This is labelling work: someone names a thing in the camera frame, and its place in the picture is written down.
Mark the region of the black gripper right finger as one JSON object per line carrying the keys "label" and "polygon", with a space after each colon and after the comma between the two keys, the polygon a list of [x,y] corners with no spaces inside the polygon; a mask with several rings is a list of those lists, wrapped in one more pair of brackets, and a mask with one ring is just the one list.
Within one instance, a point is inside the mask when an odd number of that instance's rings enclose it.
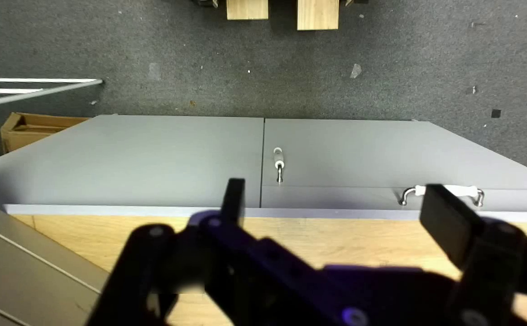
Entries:
{"label": "black gripper right finger", "polygon": [[527,233],[497,217],[483,217],[445,184],[428,184],[421,224],[463,271],[448,300],[457,326],[527,326],[513,311],[527,295]]}

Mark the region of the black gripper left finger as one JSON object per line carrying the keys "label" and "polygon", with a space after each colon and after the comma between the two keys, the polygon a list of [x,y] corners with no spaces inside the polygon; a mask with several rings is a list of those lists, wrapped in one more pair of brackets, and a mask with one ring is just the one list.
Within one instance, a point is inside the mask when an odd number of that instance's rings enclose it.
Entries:
{"label": "black gripper left finger", "polygon": [[128,238],[88,326],[167,326],[180,293],[202,287],[234,326],[296,326],[312,316],[301,287],[311,267],[242,226],[247,180],[233,177],[220,209],[177,231],[138,226]]}

